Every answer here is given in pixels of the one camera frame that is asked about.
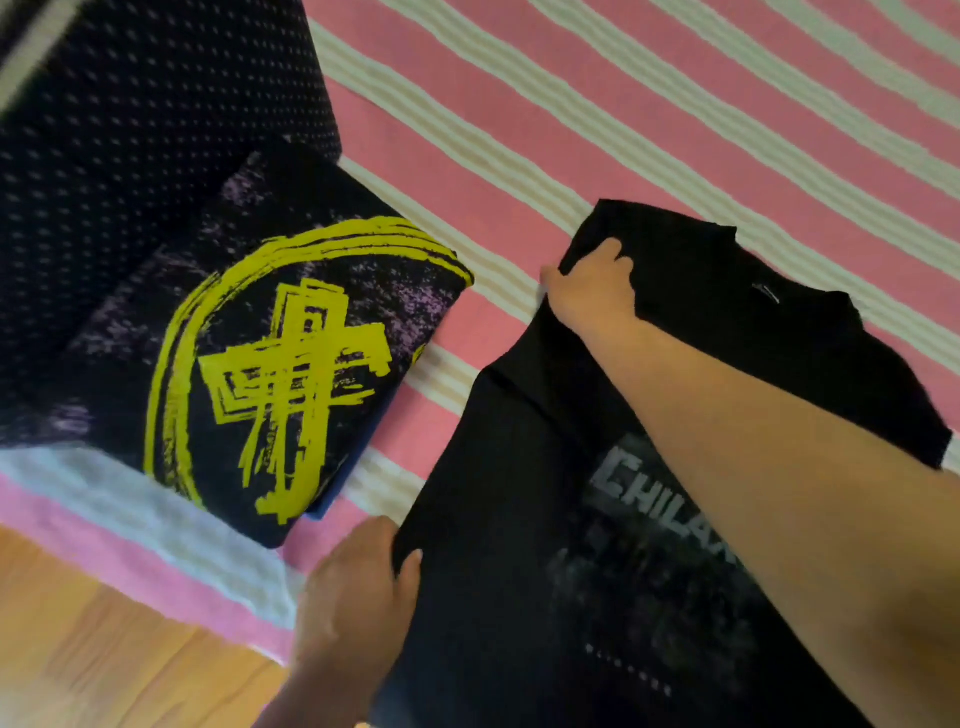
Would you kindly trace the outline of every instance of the black polka dot fabric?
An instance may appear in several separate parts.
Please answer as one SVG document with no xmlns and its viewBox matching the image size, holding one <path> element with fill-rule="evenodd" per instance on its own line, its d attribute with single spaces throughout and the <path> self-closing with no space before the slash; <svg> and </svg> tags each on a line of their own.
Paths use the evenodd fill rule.
<svg viewBox="0 0 960 728">
<path fill-rule="evenodd" d="M 0 123 L 0 442 L 93 310 L 272 136 L 341 151 L 299 2 L 84 6 Z"/>
</svg>

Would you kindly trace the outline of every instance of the pink and white striped sheet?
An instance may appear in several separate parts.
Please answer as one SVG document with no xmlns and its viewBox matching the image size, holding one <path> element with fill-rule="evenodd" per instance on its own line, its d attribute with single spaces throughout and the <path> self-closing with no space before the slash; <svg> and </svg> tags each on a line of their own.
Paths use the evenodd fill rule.
<svg viewBox="0 0 960 728">
<path fill-rule="evenodd" d="M 0 455 L 0 521 L 282 660 L 303 575 L 402 520 L 602 197 L 737 225 L 849 292 L 960 428 L 955 0 L 306 0 L 343 167 L 477 275 L 322 522 L 269 552 L 105 457 Z M 960 470 L 956 439 L 947 466 Z"/>
</svg>

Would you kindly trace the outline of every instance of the yellow cross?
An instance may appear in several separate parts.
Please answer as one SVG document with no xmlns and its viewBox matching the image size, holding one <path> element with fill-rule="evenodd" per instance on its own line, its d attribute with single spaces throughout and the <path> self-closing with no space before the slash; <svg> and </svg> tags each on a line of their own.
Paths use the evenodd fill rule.
<svg viewBox="0 0 960 728">
<path fill-rule="evenodd" d="M 348 328 L 348 304 L 336 285 L 282 283 L 267 338 L 199 358 L 217 424 L 253 420 L 240 456 L 243 485 L 264 468 L 275 476 L 275 489 L 257 500 L 256 512 L 275 514 L 280 525 L 303 513 L 320 487 L 330 407 L 360 404 L 373 394 L 355 381 L 341 381 L 341 388 L 355 391 L 334 397 L 337 373 L 353 367 L 369 367 L 377 376 L 390 372 L 383 324 Z M 287 432 L 298 413 L 300 435 L 288 474 Z"/>
</svg>

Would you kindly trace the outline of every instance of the wooden floor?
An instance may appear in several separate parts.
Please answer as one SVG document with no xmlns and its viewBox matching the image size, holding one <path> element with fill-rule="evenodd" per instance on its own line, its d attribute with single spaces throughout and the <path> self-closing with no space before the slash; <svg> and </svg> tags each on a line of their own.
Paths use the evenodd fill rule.
<svg viewBox="0 0 960 728">
<path fill-rule="evenodd" d="M 0 726 L 249 726 L 282 668 L 0 528 Z"/>
</svg>

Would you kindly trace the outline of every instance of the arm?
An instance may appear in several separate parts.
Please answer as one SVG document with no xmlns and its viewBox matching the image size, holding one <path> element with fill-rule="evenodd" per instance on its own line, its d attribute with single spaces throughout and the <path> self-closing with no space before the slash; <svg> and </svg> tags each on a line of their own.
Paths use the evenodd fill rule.
<svg viewBox="0 0 960 728">
<path fill-rule="evenodd" d="M 399 657 L 420 590 L 422 553 L 394 579 L 396 525 L 364 521 L 300 595 L 290 678 L 253 728 L 352 728 Z"/>
<path fill-rule="evenodd" d="M 544 270 L 558 318 L 864 714 L 960 724 L 960 479 L 637 319 L 619 250 Z"/>
</svg>

